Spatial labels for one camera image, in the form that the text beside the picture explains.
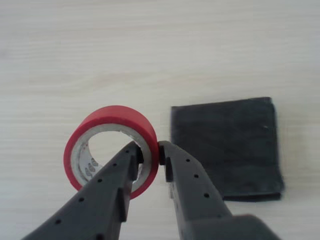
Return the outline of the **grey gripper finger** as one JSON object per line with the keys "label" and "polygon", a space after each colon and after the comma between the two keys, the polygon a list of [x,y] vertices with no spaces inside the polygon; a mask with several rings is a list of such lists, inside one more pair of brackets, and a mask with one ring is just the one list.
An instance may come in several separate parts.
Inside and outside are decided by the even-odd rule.
{"label": "grey gripper finger", "polygon": [[117,240],[127,220],[133,182],[143,163],[133,141],[26,240]]}
{"label": "grey gripper finger", "polygon": [[160,164],[164,166],[179,227],[214,222],[229,223],[233,215],[202,164],[169,141],[160,141]]}

